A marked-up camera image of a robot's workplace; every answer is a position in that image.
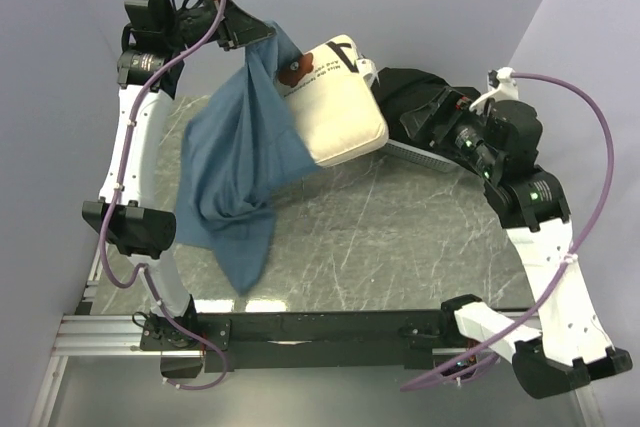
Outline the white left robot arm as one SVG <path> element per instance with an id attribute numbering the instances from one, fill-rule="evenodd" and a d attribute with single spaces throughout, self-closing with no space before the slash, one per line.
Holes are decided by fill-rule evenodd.
<path id="1" fill-rule="evenodd" d="M 232 0 L 124 0 L 128 17 L 117 60 L 118 125 L 105 181 L 82 217 L 99 236 L 104 273 L 119 289 L 143 281 L 152 312 L 176 348 L 200 325 L 171 251 L 176 218 L 157 208 L 155 168 L 186 58 L 209 42 L 229 51 L 275 34 Z"/>

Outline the blue fabric pillowcase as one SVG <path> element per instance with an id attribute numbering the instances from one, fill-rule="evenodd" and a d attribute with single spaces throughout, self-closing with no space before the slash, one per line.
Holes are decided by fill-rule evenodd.
<path id="1" fill-rule="evenodd" d="M 176 240 L 212 251 L 240 295 L 267 264 L 273 193 L 319 169 L 275 87 L 301 52 L 271 26 L 274 36 L 246 47 L 243 66 L 188 122 L 181 144 Z"/>

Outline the cream pillow with bear print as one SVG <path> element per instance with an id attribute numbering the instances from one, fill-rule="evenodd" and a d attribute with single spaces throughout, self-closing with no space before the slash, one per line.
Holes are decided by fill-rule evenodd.
<path id="1" fill-rule="evenodd" d="M 275 86 L 314 162 L 332 167 L 374 152 L 389 128 L 372 93 L 375 63 L 348 35 L 337 35 L 287 62 Z"/>

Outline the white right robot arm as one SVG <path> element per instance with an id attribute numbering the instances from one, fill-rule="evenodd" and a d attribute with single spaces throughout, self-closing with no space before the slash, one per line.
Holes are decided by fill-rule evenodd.
<path id="1" fill-rule="evenodd" d="M 444 342 L 476 346 L 416 377 L 402 391 L 416 391 L 448 380 L 468 381 L 471 373 L 508 360 L 521 387 L 542 399 L 632 369 L 628 351 L 613 345 L 593 308 L 579 266 L 570 221 L 554 218 L 536 227 L 508 230 L 525 268 L 535 304 L 516 320 L 470 301 L 441 318 Z"/>

